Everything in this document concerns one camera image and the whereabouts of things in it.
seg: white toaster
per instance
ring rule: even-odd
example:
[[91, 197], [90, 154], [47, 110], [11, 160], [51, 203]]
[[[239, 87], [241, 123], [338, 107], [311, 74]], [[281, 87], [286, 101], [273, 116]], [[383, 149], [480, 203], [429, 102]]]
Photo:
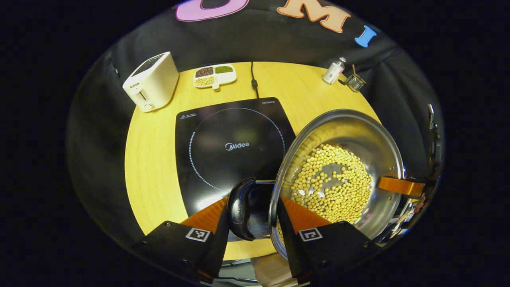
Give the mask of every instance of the white toaster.
[[122, 88], [142, 111], [150, 112], [170, 102], [178, 79], [171, 53], [164, 52], [138, 66]]

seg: white divided tray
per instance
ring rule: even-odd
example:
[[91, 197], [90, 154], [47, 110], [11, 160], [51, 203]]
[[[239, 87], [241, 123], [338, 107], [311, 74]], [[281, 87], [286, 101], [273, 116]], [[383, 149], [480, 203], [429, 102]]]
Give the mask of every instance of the white divided tray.
[[[231, 72], [217, 74], [216, 71], [215, 71], [216, 67], [223, 67], [223, 66], [227, 66], [227, 67], [232, 68], [232, 71]], [[197, 77], [196, 76], [196, 73], [199, 70], [201, 70], [203, 68], [209, 68], [209, 67], [213, 68], [213, 74], [212, 75], [207, 75], [207, 76], [202, 76], [202, 77]], [[197, 79], [206, 79], [206, 78], [210, 78], [210, 77], [213, 77], [213, 79], [214, 79], [214, 83], [213, 84], [203, 85], [203, 86], [197, 86], [196, 85], [196, 80]], [[237, 79], [236, 69], [234, 69], [234, 66], [232, 66], [230, 64], [220, 64], [220, 65], [205, 66], [205, 67], [202, 67], [202, 68], [199, 68], [199, 69], [195, 70], [195, 74], [193, 75], [193, 86], [195, 86], [197, 88], [213, 87], [213, 89], [217, 89], [217, 88], [220, 87], [220, 85], [231, 83], [231, 82], [235, 81], [236, 79]]]

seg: foam letter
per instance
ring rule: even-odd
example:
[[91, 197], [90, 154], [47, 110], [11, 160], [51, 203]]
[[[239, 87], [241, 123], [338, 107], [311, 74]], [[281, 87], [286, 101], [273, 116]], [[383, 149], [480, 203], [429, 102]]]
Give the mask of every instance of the foam letter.
[[350, 17], [350, 14], [335, 6], [322, 7], [317, 0], [287, 0], [285, 6], [279, 7], [277, 11], [283, 15], [303, 18], [304, 14], [301, 12], [303, 5], [307, 10], [310, 21], [315, 22], [327, 16], [325, 20], [320, 22], [321, 25], [337, 33], [344, 31], [342, 26], [345, 20]]
[[370, 29], [370, 27], [365, 26], [365, 30], [363, 31], [363, 34], [361, 34], [360, 37], [354, 39], [358, 45], [361, 47], [368, 47], [368, 42], [374, 37], [377, 36], [377, 33], [374, 32], [374, 30]]
[[236, 13], [248, 4], [248, 0], [230, 0], [223, 6], [204, 9], [202, 8], [202, 1], [203, 0], [189, 0], [180, 4], [175, 12], [177, 20], [191, 22], [219, 18]]

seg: midea logo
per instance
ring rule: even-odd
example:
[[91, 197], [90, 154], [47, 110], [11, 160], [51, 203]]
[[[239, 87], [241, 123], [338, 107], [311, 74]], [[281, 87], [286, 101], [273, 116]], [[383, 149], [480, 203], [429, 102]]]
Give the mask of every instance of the midea logo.
[[225, 145], [225, 149], [228, 150], [228, 151], [231, 151], [233, 149], [249, 147], [249, 146], [250, 146], [250, 144], [248, 142], [246, 142], [246, 143], [231, 143], [231, 142], [227, 142], [227, 144]]

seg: black cloth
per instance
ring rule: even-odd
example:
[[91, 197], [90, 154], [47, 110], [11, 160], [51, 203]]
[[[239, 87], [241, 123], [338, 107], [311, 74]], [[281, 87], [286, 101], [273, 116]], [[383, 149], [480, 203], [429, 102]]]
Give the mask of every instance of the black cloth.
[[[428, 103], [434, 106], [442, 138], [444, 125], [438, 99], [420, 68], [384, 32], [351, 12], [339, 34], [307, 16], [277, 13], [276, 8], [285, 2], [250, 1], [234, 14], [196, 22], [178, 21], [175, 9], [170, 8], [125, 35], [92, 66], [69, 114], [68, 167], [83, 205], [114, 240], [130, 246], [143, 236], [124, 178], [125, 142], [135, 104], [121, 86], [140, 63], [166, 51], [172, 52], [178, 71], [242, 61], [328, 68], [343, 56], [348, 64], [344, 74], [352, 74], [350, 64], [354, 63], [356, 72], [367, 81], [361, 92], [395, 139], [407, 175], [423, 178], [430, 173]], [[377, 33], [367, 48], [354, 41], [364, 25]]]

